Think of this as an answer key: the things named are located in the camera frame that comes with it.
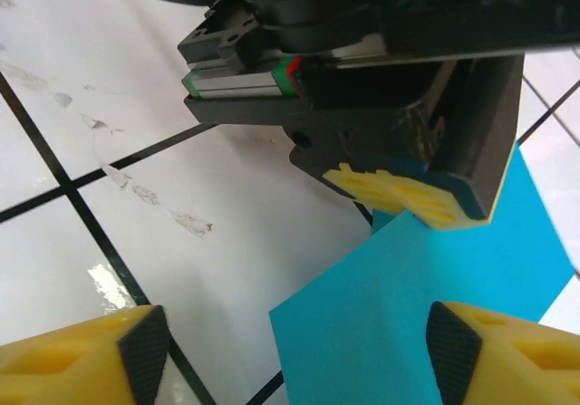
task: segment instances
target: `blue cardboard sheet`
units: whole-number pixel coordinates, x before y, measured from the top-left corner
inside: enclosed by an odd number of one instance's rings
[[[393,221],[395,217],[388,213],[381,212],[379,210],[374,210],[372,213],[372,233],[375,234],[381,228]]]
[[[573,270],[514,152],[490,226],[403,213],[270,316],[292,405],[440,405],[425,343],[434,301],[538,321]]]

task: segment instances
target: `white tile floor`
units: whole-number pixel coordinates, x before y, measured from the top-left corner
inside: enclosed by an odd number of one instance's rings
[[[175,45],[202,8],[153,0],[10,0],[0,71],[75,179],[197,123]],[[518,135],[580,80],[572,51],[527,57]],[[580,268],[580,91],[522,146]],[[353,203],[287,161],[277,128],[220,126],[0,225],[0,344],[133,305],[75,208],[85,201],[218,405],[243,405],[279,369],[267,312],[359,245]],[[0,217],[57,187],[0,100]],[[545,323],[580,333],[575,279]],[[199,402],[169,361],[158,404]],[[286,405],[284,387],[266,402]]]

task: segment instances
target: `dirt stain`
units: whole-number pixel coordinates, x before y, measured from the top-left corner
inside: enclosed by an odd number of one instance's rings
[[[107,130],[111,135],[115,132],[123,132],[123,129],[112,129],[105,121],[95,120],[88,115],[81,113],[81,119],[85,126],[91,130]]]
[[[192,215],[170,212],[173,220],[181,227],[185,228],[192,235],[203,238],[207,233],[213,230],[213,224],[203,219],[197,219]]]
[[[11,79],[19,81],[22,86],[31,91],[40,92],[48,88],[48,82],[45,79],[38,77],[31,72],[27,72],[22,68],[16,67],[11,63],[0,61],[0,72]]]
[[[133,192],[137,197],[141,199],[144,203],[147,203],[151,206],[158,206],[160,203],[160,199],[157,194],[143,186],[134,185]]]
[[[14,0],[0,0],[0,9],[15,8],[16,2]]]
[[[275,145],[276,144],[276,141],[273,140],[273,139],[271,139],[271,138],[259,138],[257,136],[253,136],[253,137],[251,137],[251,140],[253,142],[268,142],[268,143],[270,143],[272,145]]]
[[[56,102],[61,106],[61,108],[66,109],[73,102],[73,97],[64,92],[57,92],[53,95]]]
[[[122,95],[123,92],[116,92],[113,90],[110,90],[109,88],[106,88],[104,86],[96,86],[96,85],[91,85],[91,84],[86,84],[83,85],[82,87],[85,91],[89,91],[89,92],[102,92],[103,94],[110,94],[110,95]]]
[[[126,172],[119,171],[106,163],[101,164],[101,169],[121,190],[125,190],[129,182],[132,180],[132,177]]]

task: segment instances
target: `scuff mark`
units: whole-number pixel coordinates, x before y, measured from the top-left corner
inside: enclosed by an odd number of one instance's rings
[[[132,177],[127,174],[126,172],[119,171],[118,169],[112,167],[111,165],[107,165],[106,163],[101,164],[101,169],[110,178],[121,190],[125,190],[129,181],[132,180]]]
[[[14,0],[0,0],[0,9],[10,9],[16,7]]]
[[[111,135],[115,132],[124,131],[123,129],[112,129],[105,121],[95,120],[84,113],[81,113],[80,115],[82,122],[84,122],[84,124],[91,130],[108,130]]]
[[[151,190],[148,190],[147,188],[144,188],[143,186],[134,185],[133,192],[144,203],[147,203],[151,206],[158,206],[160,204],[160,200],[157,194]]]
[[[134,306],[127,289],[119,283],[110,266],[96,265],[87,271],[97,292],[103,295],[105,313]]]
[[[199,238],[204,238],[208,232],[213,230],[214,225],[211,222],[197,219],[192,215],[168,211],[175,222]]]
[[[48,88],[48,82],[45,79],[38,77],[31,72],[27,72],[22,68],[18,68],[11,63],[0,61],[0,72],[5,74],[7,77],[19,81],[22,86],[31,91],[40,92]]]
[[[123,92],[116,92],[113,90],[110,90],[109,88],[106,88],[104,86],[96,86],[96,85],[91,85],[91,84],[86,84],[83,85],[82,87],[84,90],[89,91],[89,92],[102,92],[103,94],[110,94],[110,95],[122,95]]]
[[[73,102],[73,97],[64,92],[56,92],[55,94],[53,94],[53,97],[63,109],[68,108],[69,105]]]

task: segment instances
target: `screw hole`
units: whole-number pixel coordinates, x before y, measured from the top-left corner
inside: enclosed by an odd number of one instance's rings
[[[292,134],[292,141],[298,147],[302,147],[303,149],[309,149],[312,147],[312,141],[306,135],[304,135],[301,131],[295,131]]]

